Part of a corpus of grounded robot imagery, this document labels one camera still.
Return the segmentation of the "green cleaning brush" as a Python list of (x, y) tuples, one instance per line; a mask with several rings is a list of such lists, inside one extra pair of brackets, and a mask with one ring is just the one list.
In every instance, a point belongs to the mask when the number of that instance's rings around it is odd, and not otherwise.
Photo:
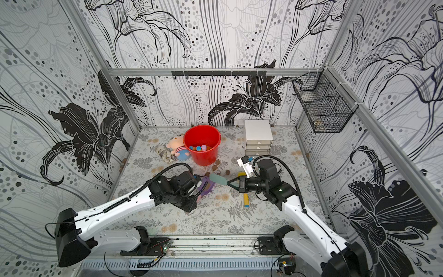
[(219, 185), (227, 185), (227, 179), (215, 173), (210, 174), (210, 181)]

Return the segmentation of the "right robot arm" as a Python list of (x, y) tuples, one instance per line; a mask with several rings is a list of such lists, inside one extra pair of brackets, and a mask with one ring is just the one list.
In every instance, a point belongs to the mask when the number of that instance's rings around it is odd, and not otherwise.
[(349, 243), (324, 223), (304, 202), (289, 167), (279, 158), (262, 155), (237, 161), (245, 172), (224, 184), (239, 193), (262, 193), (268, 202), (290, 217), (302, 230), (284, 226), (274, 233), (281, 253), (293, 253), (323, 277), (367, 277), (366, 253), (359, 243)]

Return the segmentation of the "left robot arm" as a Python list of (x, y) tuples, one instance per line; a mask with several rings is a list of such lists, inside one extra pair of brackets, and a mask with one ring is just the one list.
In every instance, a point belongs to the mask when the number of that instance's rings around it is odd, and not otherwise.
[(164, 242), (153, 242), (145, 227), (110, 231), (108, 227), (137, 212), (161, 204), (171, 204), (184, 212), (197, 207), (201, 177), (185, 171), (167, 178), (158, 175), (136, 190), (108, 203), (76, 212), (60, 212), (55, 223), (55, 243), (59, 267), (69, 267), (92, 253), (119, 251), (122, 256), (163, 254)]

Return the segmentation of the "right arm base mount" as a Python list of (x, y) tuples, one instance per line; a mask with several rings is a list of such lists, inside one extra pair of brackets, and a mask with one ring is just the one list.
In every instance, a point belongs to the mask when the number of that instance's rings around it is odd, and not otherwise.
[(258, 252), (263, 256), (294, 254), (294, 252), (291, 252), (286, 248), (283, 242), (283, 239), (288, 234), (299, 234), (299, 232), (292, 226), (285, 225), (277, 229), (272, 236), (258, 237), (256, 242), (253, 244), (253, 248), (258, 250)]

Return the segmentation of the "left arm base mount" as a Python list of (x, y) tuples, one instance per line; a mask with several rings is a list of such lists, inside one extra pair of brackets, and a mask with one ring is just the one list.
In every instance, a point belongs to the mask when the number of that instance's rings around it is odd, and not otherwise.
[(156, 256), (160, 257), (167, 252), (167, 244), (171, 242), (167, 237), (151, 238), (147, 229), (142, 226), (136, 226), (136, 233), (140, 236), (139, 244), (134, 250), (120, 251), (121, 256)]

